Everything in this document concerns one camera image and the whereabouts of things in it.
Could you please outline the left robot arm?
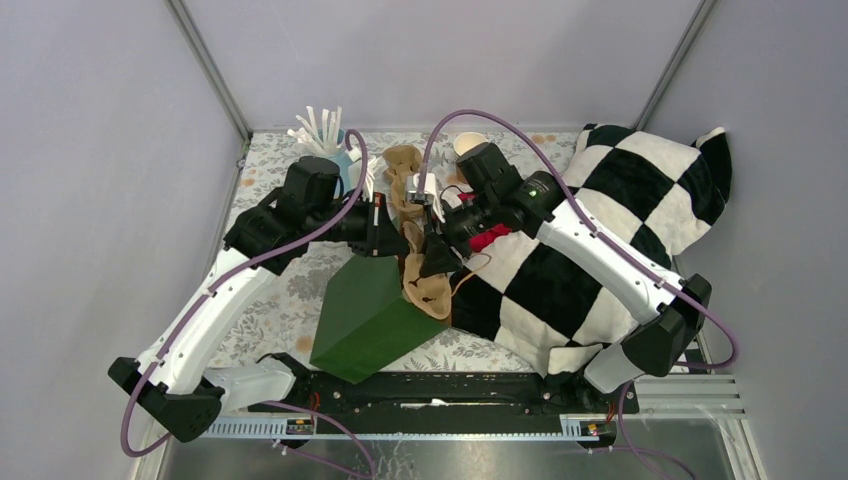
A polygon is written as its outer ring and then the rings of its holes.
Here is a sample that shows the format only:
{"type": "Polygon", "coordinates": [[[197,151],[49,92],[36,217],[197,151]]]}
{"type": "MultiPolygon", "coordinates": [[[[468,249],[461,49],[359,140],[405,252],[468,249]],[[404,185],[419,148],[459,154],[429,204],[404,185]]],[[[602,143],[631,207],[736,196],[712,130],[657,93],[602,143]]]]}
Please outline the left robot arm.
{"type": "Polygon", "coordinates": [[[310,385],[283,354],[242,367],[212,368],[209,361],[243,311],[310,244],[341,242],[363,257],[406,252],[389,218],[384,194],[374,189],[371,159],[359,159],[359,178],[347,193],[334,162],[305,156],[289,166],[282,186],[240,213],[191,299],[165,332],[135,358],[119,357],[109,377],[129,396],[121,421],[124,451],[135,407],[143,408],[181,442],[198,438],[225,412],[276,401],[296,411],[310,385]]]}

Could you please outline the floral table mat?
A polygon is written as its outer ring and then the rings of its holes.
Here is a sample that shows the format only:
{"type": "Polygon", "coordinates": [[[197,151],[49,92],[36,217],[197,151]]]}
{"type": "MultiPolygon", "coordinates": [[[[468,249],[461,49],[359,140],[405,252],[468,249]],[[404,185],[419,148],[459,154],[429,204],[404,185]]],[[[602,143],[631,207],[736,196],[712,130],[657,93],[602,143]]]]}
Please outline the floral table mat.
{"type": "MultiPolygon", "coordinates": [[[[697,189],[676,184],[646,217],[613,199],[613,186],[582,184],[599,171],[609,148],[584,134],[492,132],[521,174],[552,164],[585,211],[655,261],[669,261],[698,241],[709,224],[694,209],[697,189]]],[[[351,258],[349,248],[319,243],[294,260],[243,312],[213,356],[234,366],[266,353],[287,352],[307,362],[328,281],[351,258]]],[[[586,363],[605,342],[635,330],[629,311],[607,289],[580,293],[568,260],[521,233],[487,246],[460,275],[451,326],[390,364],[393,371],[564,372],[586,363]]]]}

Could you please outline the stack of brown paper cups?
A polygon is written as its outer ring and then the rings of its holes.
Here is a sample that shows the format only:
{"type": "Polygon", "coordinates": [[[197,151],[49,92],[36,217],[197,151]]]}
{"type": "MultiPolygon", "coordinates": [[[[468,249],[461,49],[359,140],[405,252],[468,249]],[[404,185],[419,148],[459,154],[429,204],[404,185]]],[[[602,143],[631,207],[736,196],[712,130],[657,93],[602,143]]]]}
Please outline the stack of brown paper cups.
{"type": "Polygon", "coordinates": [[[474,147],[480,144],[487,143],[488,141],[489,139],[481,133],[460,133],[453,141],[453,153],[455,157],[455,162],[458,162],[459,158],[462,157],[469,150],[473,149],[474,147]]]}

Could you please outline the light blue straw cup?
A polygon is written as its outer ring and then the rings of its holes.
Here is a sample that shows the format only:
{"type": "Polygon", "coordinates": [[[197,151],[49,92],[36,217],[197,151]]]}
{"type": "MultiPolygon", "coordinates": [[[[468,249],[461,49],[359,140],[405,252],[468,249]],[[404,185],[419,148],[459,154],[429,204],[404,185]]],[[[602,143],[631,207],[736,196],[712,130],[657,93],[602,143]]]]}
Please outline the light blue straw cup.
{"type": "Polygon", "coordinates": [[[340,179],[343,184],[342,191],[347,192],[356,186],[357,179],[352,178],[350,175],[350,167],[353,165],[354,161],[348,154],[344,138],[345,131],[340,130],[337,133],[335,145],[326,144],[322,145],[321,148],[323,150],[322,156],[331,160],[339,167],[340,179]]]}

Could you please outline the green brown paper bag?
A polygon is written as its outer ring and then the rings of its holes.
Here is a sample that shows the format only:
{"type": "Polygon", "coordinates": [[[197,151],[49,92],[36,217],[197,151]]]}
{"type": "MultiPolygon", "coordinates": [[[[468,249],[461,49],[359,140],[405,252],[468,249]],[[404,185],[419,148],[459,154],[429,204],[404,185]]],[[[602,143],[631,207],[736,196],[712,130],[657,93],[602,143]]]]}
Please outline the green brown paper bag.
{"type": "Polygon", "coordinates": [[[327,283],[309,364],[357,384],[445,329],[404,299],[396,257],[354,256],[327,283]]]}

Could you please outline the black white checkered blanket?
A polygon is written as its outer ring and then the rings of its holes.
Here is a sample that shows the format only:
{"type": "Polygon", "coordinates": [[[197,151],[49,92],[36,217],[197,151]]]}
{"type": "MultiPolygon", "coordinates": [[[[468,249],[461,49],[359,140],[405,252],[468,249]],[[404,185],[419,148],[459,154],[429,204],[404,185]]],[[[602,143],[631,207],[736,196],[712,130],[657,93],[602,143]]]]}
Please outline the black white checkered blanket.
{"type": "Polygon", "coordinates": [[[690,145],[616,125],[579,134],[552,219],[486,246],[455,277],[452,323],[544,377],[608,392],[678,363],[711,293],[672,258],[701,239],[730,197],[725,132],[690,145]]]}

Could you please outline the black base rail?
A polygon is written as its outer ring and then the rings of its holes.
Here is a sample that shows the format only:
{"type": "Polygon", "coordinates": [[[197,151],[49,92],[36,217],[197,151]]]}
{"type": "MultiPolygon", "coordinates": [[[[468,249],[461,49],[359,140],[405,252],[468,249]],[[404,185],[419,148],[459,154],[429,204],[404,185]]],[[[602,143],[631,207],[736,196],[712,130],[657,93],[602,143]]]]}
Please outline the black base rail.
{"type": "Polygon", "coordinates": [[[358,436],[549,436],[568,418],[639,412],[633,388],[602,394],[589,385],[550,386],[534,373],[381,372],[358,383],[311,371],[285,398],[316,407],[358,436]]]}

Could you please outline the red cloth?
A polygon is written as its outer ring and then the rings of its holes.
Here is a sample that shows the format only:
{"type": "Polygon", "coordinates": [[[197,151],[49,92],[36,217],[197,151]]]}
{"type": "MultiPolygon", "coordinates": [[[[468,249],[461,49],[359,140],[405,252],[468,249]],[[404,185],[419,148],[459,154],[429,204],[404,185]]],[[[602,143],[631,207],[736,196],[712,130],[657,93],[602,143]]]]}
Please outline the red cloth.
{"type": "Polygon", "coordinates": [[[510,228],[503,224],[494,225],[483,231],[479,225],[472,226],[471,222],[472,218],[465,215],[462,219],[456,221],[458,224],[456,229],[468,236],[469,248],[474,253],[482,252],[497,238],[509,235],[512,232],[510,228]]]}

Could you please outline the brown cardboard cup carrier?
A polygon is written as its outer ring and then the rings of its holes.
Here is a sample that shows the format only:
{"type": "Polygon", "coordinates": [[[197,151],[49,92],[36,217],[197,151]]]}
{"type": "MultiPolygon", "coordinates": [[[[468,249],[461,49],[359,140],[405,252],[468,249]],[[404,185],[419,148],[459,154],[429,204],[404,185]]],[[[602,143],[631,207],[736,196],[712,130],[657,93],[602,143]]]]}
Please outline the brown cardboard cup carrier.
{"type": "Polygon", "coordinates": [[[407,221],[420,224],[423,207],[406,199],[406,182],[421,166],[422,154],[413,145],[397,145],[383,152],[387,164],[385,177],[389,184],[388,202],[400,224],[407,221]]]}

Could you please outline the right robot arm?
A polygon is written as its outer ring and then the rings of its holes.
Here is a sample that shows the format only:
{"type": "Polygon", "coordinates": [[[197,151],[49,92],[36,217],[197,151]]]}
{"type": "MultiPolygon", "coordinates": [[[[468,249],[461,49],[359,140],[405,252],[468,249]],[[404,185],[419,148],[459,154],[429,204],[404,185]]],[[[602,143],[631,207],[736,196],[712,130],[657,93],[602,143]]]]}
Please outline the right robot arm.
{"type": "Polygon", "coordinates": [[[426,214],[426,277],[458,267],[474,301],[471,331],[518,354],[540,376],[576,381],[597,412],[624,383],[663,377],[700,330],[711,292],[619,237],[584,192],[555,172],[524,176],[498,146],[458,163],[473,190],[452,204],[420,168],[405,195],[426,214]]]}

